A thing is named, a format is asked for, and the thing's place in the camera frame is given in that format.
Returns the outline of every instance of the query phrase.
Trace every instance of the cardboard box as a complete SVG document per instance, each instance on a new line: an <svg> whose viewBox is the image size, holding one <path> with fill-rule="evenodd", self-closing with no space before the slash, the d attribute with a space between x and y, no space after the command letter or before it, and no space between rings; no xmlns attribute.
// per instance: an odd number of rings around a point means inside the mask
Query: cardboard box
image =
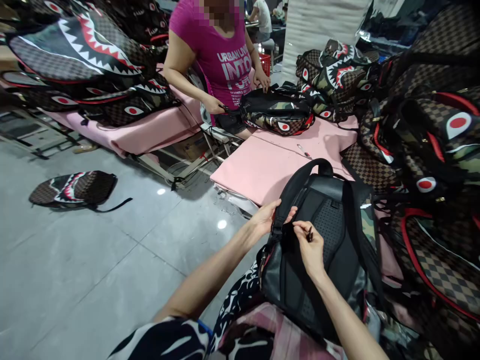
<svg viewBox="0 0 480 360"><path fill-rule="evenodd" d="M190 161L196 160L209 149L209 145L201 131L183 141L174 143L172 147L181 157Z"/></svg>

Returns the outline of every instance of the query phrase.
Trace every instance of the woman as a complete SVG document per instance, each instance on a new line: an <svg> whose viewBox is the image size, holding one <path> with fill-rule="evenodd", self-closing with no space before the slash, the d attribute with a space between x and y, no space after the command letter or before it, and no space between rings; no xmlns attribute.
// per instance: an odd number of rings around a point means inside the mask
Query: woman
<svg viewBox="0 0 480 360"><path fill-rule="evenodd" d="M243 9L227 0L180 0L170 18L168 53L163 73L185 95L203 103L212 124L242 139L253 132L221 106L238 108L253 84L266 92L270 78L262 70L257 50L245 29ZM197 61L207 80L208 93L192 85L184 74Z"/></svg>
<svg viewBox="0 0 480 360"><path fill-rule="evenodd" d="M109 360L130 359L329 359L324 348L263 300L257 264L233 286L209 331L199 316L221 289L243 256L270 232L281 200L262 207L230 240L180 285L147 324L123 340ZM286 219L297 212L292 207ZM312 279L350 360L388 359L335 288L323 265L322 236L310 222L296 221L294 232L307 274ZM312 241L307 234L312 230Z"/></svg>

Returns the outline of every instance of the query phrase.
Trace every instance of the pink cloth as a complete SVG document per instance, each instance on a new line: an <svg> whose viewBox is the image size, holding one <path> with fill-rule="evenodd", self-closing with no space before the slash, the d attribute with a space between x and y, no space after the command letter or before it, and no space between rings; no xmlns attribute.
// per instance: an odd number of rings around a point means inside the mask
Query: pink cloth
<svg viewBox="0 0 480 360"><path fill-rule="evenodd" d="M257 306L249 313L239 317L230 328L240 324L253 325L275 334L271 360L335 359L324 347L315 342L271 303L264 302ZM222 342L227 334L228 331L223 335Z"/></svg>
<svg viewBox="0 0 480 360"><path fill-rule="evenodd" d="M356 128L357 119L351 116L342 127ZM353 144L356 138L355 131L342 130L318 117L310 129L298 136L282 137L257 130L210 179L262 206L278 199L290 177L310 161L297 144L313 159L327 159L335 173L352 180L341 164L339 152Z"/></svg>
<svg viewBox="0 0 480 360"><path fill-rule="evenodd" d="M203 13L199 0L180 0L170 18L170 30L196 54L196 60L207 79L208 92L231 109L250 92L252 67L245 41L243 14L238 12L232 38L220 35Z"/></svg>
<svg viewBox="0 0 480 360"><path fill-rule="evenodd" d="M200 131L200 102L170 86L182 105L157 111L122 127L103 126L96 121L81 125L76 112L46 112L60 124L75 130L124 158L126 153L143 154L182 141Z"/></svg>

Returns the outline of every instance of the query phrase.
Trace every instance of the pen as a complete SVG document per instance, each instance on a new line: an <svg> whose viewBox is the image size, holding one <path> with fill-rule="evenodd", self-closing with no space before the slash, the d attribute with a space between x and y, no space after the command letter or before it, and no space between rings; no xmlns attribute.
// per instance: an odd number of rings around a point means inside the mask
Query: pen
<svg viewBox="0 0 480 360"><path fill-rule="evenodd" d="M300 144L297 144L297 146L298 146L298 148L299 148L300 150L303 151L303 153L305 154L305 156L306 156L307 158L309 158L310 160L313 160L312 157L310 156L310 154L309 154L308 152L306 152L306 151L304 150L304 148L303 148Z"/></svg>

